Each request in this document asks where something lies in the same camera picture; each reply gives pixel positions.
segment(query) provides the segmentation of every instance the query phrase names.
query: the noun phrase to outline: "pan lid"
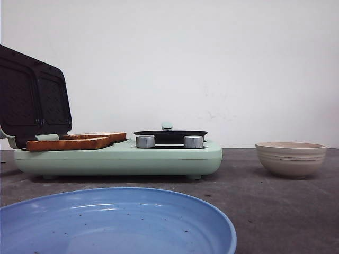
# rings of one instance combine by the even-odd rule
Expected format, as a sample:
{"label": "pan lid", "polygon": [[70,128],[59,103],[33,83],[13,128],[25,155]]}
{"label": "pan lid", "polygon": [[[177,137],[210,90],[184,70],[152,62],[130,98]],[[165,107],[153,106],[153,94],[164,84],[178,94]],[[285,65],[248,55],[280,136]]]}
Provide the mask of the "pan lid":
{"label": "pan lid", "polygon": [[0,131],[25,148],[36,135],[72,128],[60,69],[0,45]]}

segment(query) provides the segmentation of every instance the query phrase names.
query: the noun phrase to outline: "blue plate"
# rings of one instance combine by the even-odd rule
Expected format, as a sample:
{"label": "blue plate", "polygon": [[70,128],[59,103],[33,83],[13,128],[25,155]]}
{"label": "blue plate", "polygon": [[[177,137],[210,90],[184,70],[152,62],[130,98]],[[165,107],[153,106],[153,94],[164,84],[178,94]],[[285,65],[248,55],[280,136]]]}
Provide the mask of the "blue plate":
{"label": "blue plate", "polygon": [[1,254],[234,253],[236,232],[220,210],[168,190],[101,188],[9,205]]}

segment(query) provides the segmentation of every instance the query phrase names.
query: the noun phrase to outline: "beige bowl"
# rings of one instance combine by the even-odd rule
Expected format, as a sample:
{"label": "beige bowl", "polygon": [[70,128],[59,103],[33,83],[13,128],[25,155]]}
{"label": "beige bowl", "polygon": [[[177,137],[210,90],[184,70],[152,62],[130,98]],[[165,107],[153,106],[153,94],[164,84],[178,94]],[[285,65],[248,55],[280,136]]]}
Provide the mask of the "beige bowl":
{"label": "beige bowl", "polygon": [[322,165],[326,147],[321,144],[267,142],[255,145],[261,164],[274,174],[305,178]]}

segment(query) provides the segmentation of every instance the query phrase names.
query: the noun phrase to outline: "gray table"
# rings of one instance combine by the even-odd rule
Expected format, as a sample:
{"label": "gray table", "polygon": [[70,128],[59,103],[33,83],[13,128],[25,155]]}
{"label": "gray table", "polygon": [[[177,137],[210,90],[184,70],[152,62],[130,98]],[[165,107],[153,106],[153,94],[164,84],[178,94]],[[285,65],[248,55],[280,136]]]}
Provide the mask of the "gray table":
{"label": "gray table", "polygon": [[1,151],[1,206],[26,199],[102,187],[152,187],[186,193],[232,220],[237,253],[339,253],[339,149],[328,149],[321,170],[304,180],[277,178],[255,149],[223,149],[219,170],[201,180],[181,176],[41,176],[19,171],[13,151]]}

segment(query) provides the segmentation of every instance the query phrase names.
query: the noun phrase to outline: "sandwich maker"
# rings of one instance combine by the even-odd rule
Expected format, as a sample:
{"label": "sandwich maker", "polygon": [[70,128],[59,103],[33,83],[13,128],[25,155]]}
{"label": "sandwich maker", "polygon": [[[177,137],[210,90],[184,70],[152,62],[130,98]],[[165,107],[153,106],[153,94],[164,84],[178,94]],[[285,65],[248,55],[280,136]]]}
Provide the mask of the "sandwich maker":
{"label": "sandwich maker", "polygon": [[59,140],[72,128],[60,69],[0,45],[0,137],[7,138],[23,172],[61,175],[187,175],[215,172],[221,147],[204,131],[135,132],[135,138],[95,150],[28,151],[32,140]]}

